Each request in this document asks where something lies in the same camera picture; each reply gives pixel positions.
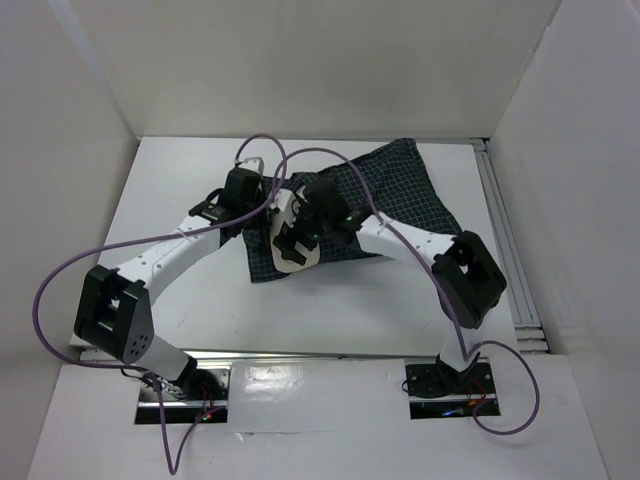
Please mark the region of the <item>dark plaid pillowcase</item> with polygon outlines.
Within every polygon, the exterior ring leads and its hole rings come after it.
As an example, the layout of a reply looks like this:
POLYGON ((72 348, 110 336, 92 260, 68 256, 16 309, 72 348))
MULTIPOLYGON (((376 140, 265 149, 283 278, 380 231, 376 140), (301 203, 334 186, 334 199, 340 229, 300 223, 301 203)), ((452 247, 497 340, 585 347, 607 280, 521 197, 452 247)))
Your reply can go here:
MULTIPOLYGON (((414 139, 396 139, 355 158, 353 164, 366 180, 374 203, 382 213, 439 234, 462 232, 454 215, 436 194, 414 139)), ((344 163, 318 172, 294 172, 282 187, 297 191, 320 176, 334 182, 351 209, 367 204, 355 172, 344 163)), ((243 240, 252 283, 266 283, 286 276, 274 266, 267 229, 245 230, 243 240)))

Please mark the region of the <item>cream white pillow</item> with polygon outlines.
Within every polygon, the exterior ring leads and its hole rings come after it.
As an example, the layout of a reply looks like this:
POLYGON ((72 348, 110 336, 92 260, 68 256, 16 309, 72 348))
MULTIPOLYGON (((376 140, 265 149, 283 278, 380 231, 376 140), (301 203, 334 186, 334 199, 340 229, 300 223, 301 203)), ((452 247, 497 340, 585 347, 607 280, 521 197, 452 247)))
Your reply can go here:
POLYGON ((319 263, 320 246, 308 247, 294 230, 301 227, 297 222, 300 202, 291 190, 281 189, 268 209, 270 220, 269 245, 274 267, 277 271, 292 274, 319 263))

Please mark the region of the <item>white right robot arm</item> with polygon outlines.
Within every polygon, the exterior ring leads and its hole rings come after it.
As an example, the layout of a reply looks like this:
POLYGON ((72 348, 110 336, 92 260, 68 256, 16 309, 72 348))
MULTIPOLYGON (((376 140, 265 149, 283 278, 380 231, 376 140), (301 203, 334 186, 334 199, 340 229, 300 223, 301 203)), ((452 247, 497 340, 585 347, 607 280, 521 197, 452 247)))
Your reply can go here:
POLYGON ((439 234, 402 223, 371 205, 352 209, 335 184, 322 179, 297 191, 279 190, 267 218, 273 264, 281 273, 318 265, 325 241, 421 267, 452 324, 436 357, 438 384, 457 392, 469 383, 479 357, 483 321, 507 285, 476 233, 439 234))

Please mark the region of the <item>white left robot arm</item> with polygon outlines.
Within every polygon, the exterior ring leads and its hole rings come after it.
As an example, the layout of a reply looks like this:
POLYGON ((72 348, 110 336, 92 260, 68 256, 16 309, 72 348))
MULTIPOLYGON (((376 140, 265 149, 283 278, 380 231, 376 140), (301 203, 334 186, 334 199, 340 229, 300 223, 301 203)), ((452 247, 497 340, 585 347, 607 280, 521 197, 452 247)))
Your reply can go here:
POLYGON ((200 369, 195 358, 155 333, 152 306, 190 267, 241 233, 249 221, 231 222, 266 200, 263 170, 259 157, 236 164, 223 188, 189 210, 176 238, 160 241, 115 268, 92 268, 84 280, 75 335, 125 365, 161 377, 163 389, 176 399, 213 399, 218 381, 200 369))

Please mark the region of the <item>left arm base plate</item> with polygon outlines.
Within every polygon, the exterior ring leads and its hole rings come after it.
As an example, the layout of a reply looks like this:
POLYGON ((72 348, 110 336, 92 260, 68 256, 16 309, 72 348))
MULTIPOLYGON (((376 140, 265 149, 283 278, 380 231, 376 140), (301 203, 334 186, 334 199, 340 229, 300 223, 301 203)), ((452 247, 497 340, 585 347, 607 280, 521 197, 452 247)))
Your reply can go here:
MULTIPOLYGON (((228 421, 231 366, 216 364, 207 371, 208 377, 199 381, 188 393, 164 380, 160 381, 167 424, 191 424, 198 416, 202 416, 202 424, 224 424, 228 421)), ((148 380, 139 390, 134 423, 160 424, 160 402, 148 380)))

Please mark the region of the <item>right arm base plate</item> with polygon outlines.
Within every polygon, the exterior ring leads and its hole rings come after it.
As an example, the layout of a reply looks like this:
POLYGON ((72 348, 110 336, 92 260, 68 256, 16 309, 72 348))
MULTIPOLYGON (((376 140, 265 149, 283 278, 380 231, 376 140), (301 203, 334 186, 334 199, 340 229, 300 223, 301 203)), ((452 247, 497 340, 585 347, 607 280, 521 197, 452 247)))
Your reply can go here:
POLYGON ((446 384, 435 359, 406 359, 402 391, 408 397, 412 420, 454 419, 501 415, 493 371, 480 360, 460 383, 446 384))

